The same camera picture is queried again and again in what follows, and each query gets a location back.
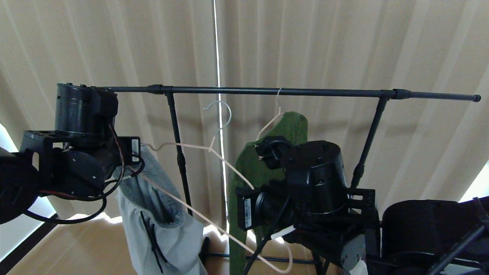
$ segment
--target beige curtain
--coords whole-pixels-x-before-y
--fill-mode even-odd
[[[19,147],[23,130],[52,130],[56,83],[216,86],[212,1],[17,1],[0,3],[0,122]],[[163,95],[120,94],[116,130],[159,145],[174,141]],[[182,142],[209,144],[216,95],[175,95]],[[184,149],[193,206],[223,225],[222,170],[205,151]],[[157,153],[183,197],[175,147]],[[51,199],[63,217],[100,204]],[[106,212],[118,215],[114,196]]]
[[[408,89],[479,103],[391,100],[360,187],[381,212],[407,199],[458,200],[489,159],[489,2],[217,1],[222,86]],[[274,117],[274,96],[227,95],[233,162]],[[281,96],[309,140],[337,143],[352,178],[376,99]]]

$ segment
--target black drawstring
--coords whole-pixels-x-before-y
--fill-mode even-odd
[[[153,251],[153,254],[155,255],[156,258],[156,263],[158,264],[158,267],[161,273],[163,274],[163,268],[161,267],[161,264],[159,262],[158,255],[163,259],[163,261],[165,261],[165,263],[168,263],[168,261],[163,255],[163,252],[161,252],[161,249],[158,246],[158,242],[156,241],[155,225],[152,224],[150,229],[150,219],[148,218],[148,220],[146,220],[144,218],[143,211],[141,211],[140,214],[141,214],[141,218],[143,219],[143,224],[144,224],[144,228],[146,229],[148,239],[150,240],[151,243],[151,251]]]

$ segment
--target hanger hook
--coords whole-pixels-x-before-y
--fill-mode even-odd
[[[227,110],[229,111],[229,119],[227,120],[227,123],[224,126],[222,126],[221,128],[217,129],[216,133],[214,134],[214,137],[216,137],[217,134],[219,134],[219,131],[220,130],[226,128],[229,125],[229,123],[231,122],[231,118],[233,117],[233,113],[231,112],[231,107],[228,105],[227,102],[222,101],[222,100],[217,100],[217,101],[212,102],[211,105],[207,106],[207,108],[204,108],[204,111],[208,110],[209,108],[212,107],[212,105],[214,105],[216,103],[223,103],[224,105],[226,105]]]
[[[277,95],[275,96],[275,98],[277,99],[277,102],[278,102],[278,109],[279,109],[279,113],[282,109],[282,105],[280,104],[280,99],[278,99],[278,95],[280,94],[280,91],[282,90],[283,88],[280,88],[278,89],[278,92],[277,92]]]

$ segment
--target gray garment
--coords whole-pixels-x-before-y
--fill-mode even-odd
[[[142,173],[179,198],[168,175],[145,146],[141,148],[141,157],[146,163]],[[125,174],[132,172],[126,169]],[[117,178],[119,173],[120,167],[113,175]],[[154,226],[157,246],[163,254],[163,257],[157,254],[163,274],[207,275],[199,259],[203,225],[183,210],[179,202],[153,188],[142,177],[123,180],[117,199],[131,261],[139,275],[161,274],[143,217],[150,231],[153,231]],[[165,220],[163,207],[168,210],[173,221]]]

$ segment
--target clothes rack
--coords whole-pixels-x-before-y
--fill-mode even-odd
[[[147,87],[103,87],[113,92],[149,92],[153,94],[165,95],[168,99],[168,106],[170,108],[170,117],[172,120],[172,127],[175,136],[175,142],[181,143],[180,131],[178,128],[177,111],[175,107],[175,93],[206,93],[206,94],[257,94],[257,95],[276,95],[278,88],[226,88],[226,87],[174,87],[164,85],[150,85]],[[365,145],[362,150],[360,161],[354,169],[351,188],[356,188],[360,182],[361,177],[365,169],[365,161],[367,159],[370,147],[372,145],[377,127],[380,123],[382,113],[390,99],[408,99],[408,98],[430,98],[430,99],[450,99],[450,100],[464,100],[478,102],[481,100],[481,96],[478,94],[452,94],[452,93],[435,93],[435,92],[412,92],[403,89],[393,90],[339,90],[339,89],[287,89],[282,88],[280,95],[304,95],[304,96],[343,96],[343,97],[377,97],[379,98],[374,119],[369,129]],[[186,162],[181,146],[177,146],[177,163],[180,171],[183,192],[185,201],[188,205],[191,204],[190,190],[187,180]],[[205,261],[208,256],[217,257],[229,257],[228,254],[223,253],[211,253],[208,252],[209,238],[204,239],[202,250],[200,252],[200,258],[202,262]],[[312,252],[313,260],[294,259],[295,263],[312,264],[315,266],[316,273],[318,275],[326,274],[329,266],[329,261],[326,259],[324,264],[321,261],[321,257]],[[278,257],[266,257],[269,261],[288,262],[286,258]]]

